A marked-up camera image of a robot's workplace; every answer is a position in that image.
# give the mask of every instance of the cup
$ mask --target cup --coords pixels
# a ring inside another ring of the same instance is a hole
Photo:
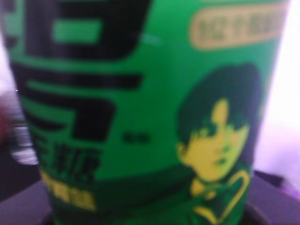
[[[236,225],[286,0],[2,0],[58,225]]]

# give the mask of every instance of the yellow label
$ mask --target yellow label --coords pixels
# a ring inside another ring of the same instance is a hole
[[[214,50],[263,42],[282,33],[288,3],[208,7],[190,25],[195,49]]]
[[[96,205],[94,203],[92,193],[87,190],[71,187],[63,182],[54,180],[44,171],[40,172],[48,191],[51,192],[56,198],[60,199],[62,202],[71,204],[84,210],[96,211]]]

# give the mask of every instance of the dark surface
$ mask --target dark surface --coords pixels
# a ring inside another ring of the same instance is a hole
[[[0,202],[39,180],[37,165],[18,164],[11,157],[8,146],[0,146]]]
[[[281,176],[268,174],[261,171],[255,171],[255,175],[277,188],[280,187],[282,182],[284,181],[284,178]]]
[[[247,203],[270,225],[300,225],[300,201],[257,176],[252,179]]]
[[[40,225],[51,212],[41,181],[0,203],[1,225]]]

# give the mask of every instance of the dark hair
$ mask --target dark hair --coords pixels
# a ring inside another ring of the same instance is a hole
[[[229,101],[231,115],[241,115],[250,125],[247,142],[253,148],[262,98],[260,74],[253,64],[221,67],[201,80],[188,94],[178,113],[178,135],[187,144],[191,133],[210,117],[214,104],[221,98]]]

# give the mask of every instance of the eye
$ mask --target eye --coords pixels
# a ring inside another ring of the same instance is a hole
[[[216,131],[217,131],[216,125],[210,124],[210,125],[202,127],[198,132],[198,136],[199,137],[212,137],[216,134]]]
[[[239,130],[243,126],[249,124],[246,117],[241,113],[237,113],[234,117],[230,119],[228,123],[232,124],[234,130]]]

